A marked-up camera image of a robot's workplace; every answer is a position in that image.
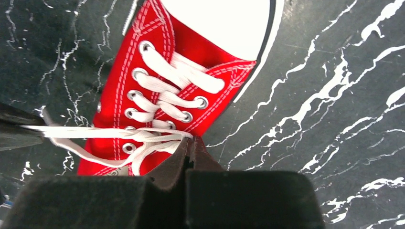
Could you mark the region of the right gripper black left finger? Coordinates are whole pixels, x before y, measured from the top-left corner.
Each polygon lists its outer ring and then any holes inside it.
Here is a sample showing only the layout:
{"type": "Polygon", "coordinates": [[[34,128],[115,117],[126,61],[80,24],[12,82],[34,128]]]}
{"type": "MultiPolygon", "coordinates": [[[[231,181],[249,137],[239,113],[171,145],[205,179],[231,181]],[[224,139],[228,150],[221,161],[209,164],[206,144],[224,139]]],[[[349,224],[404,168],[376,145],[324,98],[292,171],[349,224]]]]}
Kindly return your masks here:
{"type": "Polygon", "coordinates": [[[145,176],[40,177],[24,186],[3,229],[182,229],[192,141],[145,176]]]}

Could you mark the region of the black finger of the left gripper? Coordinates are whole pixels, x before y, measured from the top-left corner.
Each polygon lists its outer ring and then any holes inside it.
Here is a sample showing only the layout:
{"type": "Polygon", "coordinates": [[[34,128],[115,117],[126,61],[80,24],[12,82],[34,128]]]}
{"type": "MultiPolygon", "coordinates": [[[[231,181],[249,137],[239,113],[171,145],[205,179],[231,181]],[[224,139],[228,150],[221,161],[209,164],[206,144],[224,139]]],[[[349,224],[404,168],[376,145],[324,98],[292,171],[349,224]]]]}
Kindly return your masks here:
{"type": "Polygon", "coordinates": [[[25,125],[44,126],[44,120],[10,105],[0,104],[0,150],[12,150],[43,143],[43,134],[25,125]]]}

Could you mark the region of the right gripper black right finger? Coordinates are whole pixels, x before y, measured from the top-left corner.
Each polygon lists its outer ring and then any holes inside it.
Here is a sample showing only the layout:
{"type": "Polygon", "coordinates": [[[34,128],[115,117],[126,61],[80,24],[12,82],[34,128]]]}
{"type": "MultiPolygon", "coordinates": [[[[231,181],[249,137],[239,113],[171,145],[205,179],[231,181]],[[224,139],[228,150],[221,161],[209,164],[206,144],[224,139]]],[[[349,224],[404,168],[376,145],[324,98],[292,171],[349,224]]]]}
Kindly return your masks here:
{"type": "Polygon", "coordinates": [[[190,229],[323,229],[312,183],[292,171],[227,171],[192,140],[185,172],[190,229]]]}

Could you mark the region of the white shoelace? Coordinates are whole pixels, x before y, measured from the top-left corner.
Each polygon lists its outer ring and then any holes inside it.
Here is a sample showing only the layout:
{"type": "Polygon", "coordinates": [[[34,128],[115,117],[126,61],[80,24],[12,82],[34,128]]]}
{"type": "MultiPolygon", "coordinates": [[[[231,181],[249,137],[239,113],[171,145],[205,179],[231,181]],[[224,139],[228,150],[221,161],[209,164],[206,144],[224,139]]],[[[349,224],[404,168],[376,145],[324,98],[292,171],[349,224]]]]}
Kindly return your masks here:
{"type": "Polygon", "coordinates": [[[139,43],[139,52],[144,63],[155,73],[163,77],[162,80],[148,74],[145,69],[134,68],[132,78],[144,89],[159,94],[159,100],[153,104],[139,92],[130,92],[131,100],[136,107],[124,111],[128,119],[139,122],[152,122],[153,127],[126,128],[97,128],[97,127],[67,127],[55,125],[48,114],[43,114],[46,122],[44,126],[30,125],[28,129],[39,131],[44,137],[58,147],[64,148],[82,159],[110,168],[120,168],[131,165],[135,175],[139,175],[142,161],[154,151],[174,153],[180,141],[191,134],[180,131],[173,123],[160,123],[154,115],[158,110],[164,111],[171,118],[182,123],[190,123],[193,115],[191,108],[207,108],[209,105],[205,97],[198,96],[193,100],[179,97],[180,89],[193,84],[204,92],[216,94],[225,87],[224,80],[208,75],[194,67],[188,67],[183,62],[169,63],[155,49],[149,41],[139,43]],[[124,139],[122,146],[126,159],[108,160],[96,157],[73,142],[75,138],[103,138],[124,139]]]}

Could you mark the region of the red canvas sneaker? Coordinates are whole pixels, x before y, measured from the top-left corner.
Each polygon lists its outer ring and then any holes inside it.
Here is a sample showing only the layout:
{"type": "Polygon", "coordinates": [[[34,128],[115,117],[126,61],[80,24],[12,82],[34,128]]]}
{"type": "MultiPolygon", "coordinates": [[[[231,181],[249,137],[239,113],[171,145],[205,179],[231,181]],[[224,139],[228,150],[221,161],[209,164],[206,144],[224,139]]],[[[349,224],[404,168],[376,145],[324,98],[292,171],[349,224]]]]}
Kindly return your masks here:
{"type": "Polygon", "coordinates": [[[262,69],[282,0],[135,0],[93,125],[142,138],[90,137],[82,176],[145,175],[201,136],[262,69]]]}

